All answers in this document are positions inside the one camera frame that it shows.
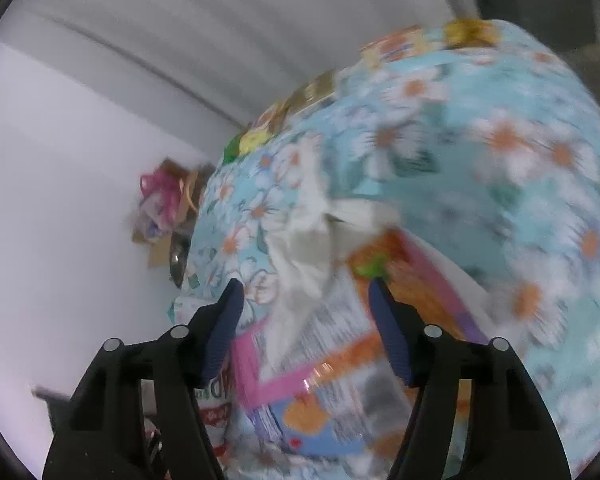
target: white wall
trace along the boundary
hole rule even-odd
[[[196,147],[214,163],[238,127],[160,76],[15,0],[0,42],[70,76],[97,94]]]
[[[0,42],[0,430],[39,477],[51,433],[30,389],[70,394],[106,338],[168,328],[176,289],[127,224],[139,175],[167,155],[208,159]]]

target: white cloth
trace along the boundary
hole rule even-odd
[[[298,201],[285,228],[266,237],[280,284],[264,328],[265,357],[272,370],[280,366],[320,304],[338,262],[400,223],[400,213],[381,202],[329,200],[320,168],[319,137],[304,136],[299,150],[304,179]]]

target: white daisy print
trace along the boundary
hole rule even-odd
[[[434,236],[453,246],[458,244],[458,228],[475,226],[480,221],[480,209],[471,197],[457,192],[439,193],[432,200],[424,221],[434,229]]]
[[[600,393],[595,387],[583,386],[560,396],[555,408],[560,436],[573,436],[595,418],[599,408]]]
[[[556,238],[578,270],[582,286],[600,297],[600,206],[595,210],[571,206],[557,221]]]
[[[273,173],[277,183],[285,182],[291,189],[298,189],[302,182],[300,149],[296,143],[284,146],[273,160]]]
[[[530,61],[530,67],[538,75],[547,73],[570,74],[569,66],[553,52],[546,50],[526,50],[523,57]]]
[[[218,187],[214,190],[214,199],[219,202],[227,202],[234,193],[234,189],[234,176],[231,173],[227,173],[221,177]]]
[[[261,307],[273,304],[278,297],[278,274],[258,269],[252,256],[229,272],[226,278],[237,278],[244,286],[245,308],[238,322],[242,330],[261,319],[265,313]]]
[[[600,182],[598,156],[593,147],[570,124],[552,121],[538,130],[534,139],[542,164],[561,171],[571,171]]]
[[[240,221],[252,237],[258,234],[260,227],[266,232],[277,231],[284,227],[286,220],[286,213],[282,207],[284,195],[278,186],[273,186],[267,192],[259,191],[251,200],[248,208],[242,212]]]
[[[495,165],[516,184],[538,172],[539,155],[532,146],[537,136],[537,124],[502,108],[495,108],[490,117],[475,120],[468,134],[471,140],[487,145]]]
[[[405,124],[400,128],[379,128],[364,132],[352,142],[352,157],[364,159],[365,175],[383,181],[395,176],[394,156],[413,159],[420,154],[424,142],[422,126]]]
[[[436,81],[439,67],[414,70],[392,80],[391,86],[382,92],[381,99],[391,107],[387,119],[391,124],[403,123],[416,114],[423,102],[444,102],[446,85]]]
[[[249,179],[253,179],[258,189],[269,189],[274,182],[273,174],[274,156],[268,150],[260,153],[258,160],[250,167],[247,174]]]
[[[252,240],[253,236],[244,225],[236,225],[229,229],[216,255],[225,274],[238,269],[238,254],[246,250]]]
[[[587,361],[593,364],[600,359],[600,328],[589,336],[586,343]]]
[[[378,126],[379,116],[368,106],[338,107],[329,121],[338,132],[352,128],[373,130]]]
[[[522,98],[528,101],[536,100],[541,97],[541,86],[532,80],[515,81],[511,83],[512,89]]]
[[[373,72],[368,76],[368,81],[375,85],[388,83],[389,81],[395,80],[398,77],[400,76],[397,72],[389,70],[385,66],[381,66],[380,68],[373,70]]]
[[[203,293],[205,296],[211,296],[212,290],[217,288],[224,276],[224,262],[213,260],[205,269],[208,274],[206,281],[203,283]]]
[[[551,112],[563,121],[572,122],[583,114],[596,118],[600,116],[600,106],[584,88],[574,90],[544,81],[542,90],[544,97],[551,104]]]
[[[273,139],[271,139],[267,143],[267,151],[269,152],[269,155],[273,156],[273,158],[275,159],[280,149],[286,146],[289,143],[289,139],[296,136],[297,134],[297,130],[285,127],[279,134],[277,134],[275,137],[273,137]]]
[[[573,269],[560,256],[523,250],[511,261],[513,280],[491,293],[497,334],[512,345],[531,336],[538,344],[556,348],[563,341],[564,301],[574,294]]]
[[[590,213],[600,208],[596,195],[590,192],[590,187],[585,187],[573,173],[559,173],[555,177],[558,196],[562,201],[579,210]]]
[[[492,66],[497,61],[497,51],[492,48],[458,48],[452,51],[457,54],[462,62],[462,70],[467,75],[480,72],[487,66]]]

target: pink ribbon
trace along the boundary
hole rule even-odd
[[[144,198],[153,193],[160,193],[163,221],[174,226],[182,197],[180,180],[164,170],[155,170],[151,174],[144,174],[140,177],[140,191]]]

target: floral blanket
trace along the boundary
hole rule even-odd
[[[493,23],[495,48],[341,72],[335,104],[220,166],[180,301],[215,299],[238,276],[246,294],[239,329],[267,315],[278,277],[265,233],[294,207],[297,142],[317,132],[331,197],[391,203],[405,228],[488,291],[489,336],[508,338],[524,361],[575,476],[600,449],[600,108],[545,46]],[[427,34],[435,41],[441,32]],[[229,476],[351,476],[240,438],[251,462]]]

